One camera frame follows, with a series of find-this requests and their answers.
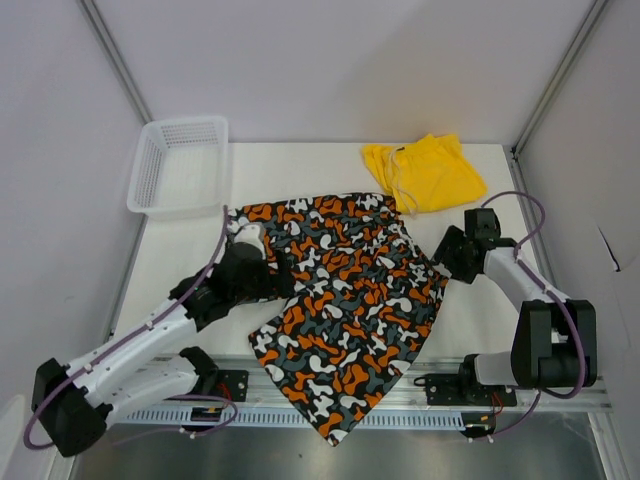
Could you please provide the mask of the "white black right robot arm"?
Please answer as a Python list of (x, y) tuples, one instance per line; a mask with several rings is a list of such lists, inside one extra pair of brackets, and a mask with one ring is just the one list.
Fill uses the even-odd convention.
[(464, 227), (447, 229), (434, 254), (451, 278), (466, 284), (482, 275), (497, 285), (519, 316), (511, 349), (469, 354), (458, 370), (456, 389), (479, 403), (493, 386), (538, 390), (572, 398), (594, 385), (597, 369), (596, 310), (569, 297), (528, 261), (520, 245), (504, 237), (495, 211), (464, 212)]

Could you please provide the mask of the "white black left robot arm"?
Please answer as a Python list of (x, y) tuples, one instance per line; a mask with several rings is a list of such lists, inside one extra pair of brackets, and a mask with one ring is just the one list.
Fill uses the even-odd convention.
[(181, 280), (124, 336), (65, 364), (51, 358), (37, 368), (30, 422), (44, 428), (62, 456), (88, 450), (118, 420), (161, 400), (209, 398), (217, 387), (217, 366), (201, 348), (184, 348), (159, 367), (149, 361), (239, 304), (292, 296), (292, 265), (284, 252), (269, 259), (243, 241), (216, 251), (220, 259)]

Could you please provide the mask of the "yellow shorts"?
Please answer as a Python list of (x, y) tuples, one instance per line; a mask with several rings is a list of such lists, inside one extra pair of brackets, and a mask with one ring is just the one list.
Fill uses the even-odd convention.
[[(398, 210), (406, 207), (386, 183), (383, 167), (392, 145), (366, 144), (361, 155), (367, 170), (383, 192), (394, 198)], [(402, 144), (399, 157), (406, 165), (403, 185), (415, 195), (418, 214), (432, 213), (475, 202), (484, 197), (488, 187), (482, 176), (464, 155), (462, 144), (454, 134), (434, 136)]]

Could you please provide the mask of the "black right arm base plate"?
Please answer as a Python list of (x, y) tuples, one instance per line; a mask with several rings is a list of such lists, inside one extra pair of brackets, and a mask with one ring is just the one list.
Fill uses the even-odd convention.
[(514, 390), (505, 386), (464, 383), (457, 374), (429, 373), (417, 377), (413, 384), (424, 390), (432, 406), (515, 407)]

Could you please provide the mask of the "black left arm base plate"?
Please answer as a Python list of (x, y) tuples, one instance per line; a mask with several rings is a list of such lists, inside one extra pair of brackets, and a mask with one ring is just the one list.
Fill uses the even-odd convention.
[(235, 403), (246, 401), (249, 372), (247, 370), (219, 370), (214, 393)]

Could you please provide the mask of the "camouflage patterned shorts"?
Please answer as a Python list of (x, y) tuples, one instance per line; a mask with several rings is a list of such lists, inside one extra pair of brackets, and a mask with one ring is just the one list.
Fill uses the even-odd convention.
[(373, 192), (245, 205), (229, 232), (263, 230), (271, 269), (286, 265), (283, 310), (251, 332), (258, 362), (337, 446), (417, 359), (447, 277), (408, 233), (395, 200)]

